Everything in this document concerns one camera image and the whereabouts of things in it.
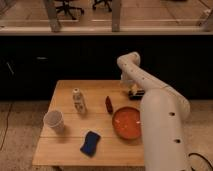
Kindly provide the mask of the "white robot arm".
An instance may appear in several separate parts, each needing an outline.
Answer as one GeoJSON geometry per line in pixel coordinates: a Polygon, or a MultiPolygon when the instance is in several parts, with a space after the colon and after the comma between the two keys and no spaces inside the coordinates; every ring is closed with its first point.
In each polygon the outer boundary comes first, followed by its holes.
{"type": "Polygon", "coordinates": [[[145,91],[140,102],[145,170],[191,171],[182,128],[182,121],[190,114],[189,101],[141,69],[137,52],[118,57],[117,65],[125,84],[136,83],[145,91]]]}

